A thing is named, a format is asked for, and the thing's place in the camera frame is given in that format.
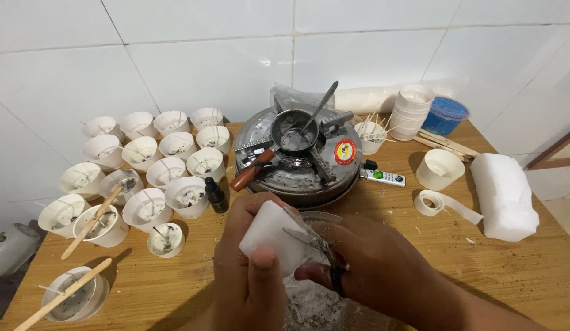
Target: sticker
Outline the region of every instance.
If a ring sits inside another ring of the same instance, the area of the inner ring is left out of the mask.
[[[334,160],[342,166],[347,166],[357,156],[357,146],[352,139],[342,139],[334,148]]]

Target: white wax block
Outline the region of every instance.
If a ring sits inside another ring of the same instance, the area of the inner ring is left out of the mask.
[[[271,246],[279,259],[281,275],[287,277],[303,262],[306,247],[283,231],[284,227],[307,233],[279,205],[266,201],[254,217],[239,248],[244,255],[250,257],[250,253],[258,246]]]
[[[516,160],[483,153],[472,162],[471,172],[487,237],[518,242],[536,232],[539,215],[532,209],[532,191]]]

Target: blue plastic container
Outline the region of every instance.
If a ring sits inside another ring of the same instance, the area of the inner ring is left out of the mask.
[[[428,117],[422,129],[438,134],[450,134],[462,121],[469,118],[469,110],[459,102],[447,97],[436,97],[432,101]]]

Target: portable gas stove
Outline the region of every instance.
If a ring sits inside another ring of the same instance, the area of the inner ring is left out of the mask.
[[[277,104],[244,124],[234,147],[238,172],[265,150],[274,150],[270,162],[257,164],[263,168],[249,182],[249,191],[274,192],[291,206],[310,209],[332,203],[353,187],[362,154],[358,134],[347,122],[354,114],[324,108],[299,137],[300,127],[315,109],[299,103],[283,109]]]

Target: cup of wicks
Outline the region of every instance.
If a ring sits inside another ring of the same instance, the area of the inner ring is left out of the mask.
[[[197,133],[199,147],[216,148],[222,154],[230,151],[230,132],[226,127],[207,127]]]
[[[148,171],[154,162],[163,158],[163,155],[158,151],[158,144],[156,139],[152,137],[140,137],[132,140],[129,144],[123,147],[121,157],[131,165],[135,170],[145,173]]]
[[[213,177],[219,183],[225,176],[224,156],[215,148],[203,147],[186,161],[186,169],[196,177]]]
[[[222,127],[224,125],[224,116],[215,108],[202,108],[193,112],[191,122],[193,122],[197,131],[201,131],[207,127]]]
[[[46,290],[42,299],[42,307],[56,297],[64,295],[66,289],[89,273],[90,270],[89,267],[77,267],[58,276],[50,286],[39,285],[39,288]],[[108,296],[109,282],[102,275],[96,275],[95,278],[46,314],[46,319],[51,321],[89,319],[99,312]]]
[[[172,208],[164,202],[164,192],[152,187],[136,193],[121,215],[127,224],[150,233],[153,226],[170,221],[172,214]]]
[[[83,230],[85,225],[95,215],[100,206],[101,205],[99,204],[87,209],[78,217],[78,219],[76,219],[74,227],[72,228],[75,237],[77,237]],[[129,225],[119,217],[117,209],[110,205],[106,209],[106,212],[104,212],[99,218],[95,226],[85,236],[83,241],[103,247],[113,247],[124,241],[125,237],[128,235],[128,231]]]
[[[125,139],[125,134],[119,128],[119,124],[117,124],[115,119],[111,116],[97,117],[89,123],[86,123],[82,128],[82,133],[88,138],[111,134],[117,137],[119,141]]]
[[[135,184],[120,185],[126,181],[133,181]],[[99,194],[103,198],[107,198],[118,185],[121,186],[121,191],[112,201],[112,203],[117,206],[124,206],[128,200],[134,196],[134,194],[140,192],[144,188],[143,182],[135,170],[119,169],[107,175],[107,177],[101,181],[101,184],[99,184]]]
[[[171,110],[156,116],[154,127],[163,137],[174,132],[191,132],[186,114],[182,111]]]
[[[40,228],[65,238],[74,238],[75,220],[90,205],[79,194],[68,194],[47,205],[38,217]]]
[[[188,132],[169,134],[160,141],[159,149],[164,157],[178,157],[184,162],[197,151],[193,135]]]
[[[167,157],[156,161],[146,172],[146,180],[163,192],[168,185],[181,177],[189,176],[185,162],[178,157]]]
[[[186,219],[203,215],[209,207],[205,181],[200,177],[183,177],[173,181],[164,192],[164,200]]]
[[[104,134],[87,141],[81,154],[87,161],[98,164],[103,171],[113,171],[125,163],[121,151],[119,139],[114,135]]]
[[[153,227],[148,237],[150,253],[163,259],[169,259],[181,252],[185,246],[185,236],[181,227],[174,223],[164,223]]]
[[[97,199],[99,184],[105,174],[98,165],[91,162],[79,163],[64,171],[58,181],[61,191],[68,194],[80,194],[85,200]]]
[[[383,145],[384,141],[395,142],[394,140],[387,139],[387,131],[385,127],[382,126],[384,118],[379,122],[379,115],[375,119],[375,122],[371,121],[373,115],[367,117],[364,122],[358,123],[354,126],[354,129],[360,137],[360,142],[362,145],[362,154],[371,155],[377,153],[379,147]]]
[[[154,117],[147,111],[127,115],[119,123],[119,128],[132,140],[140,137],[156,138],[158,135],[158,130],[154,127]]]

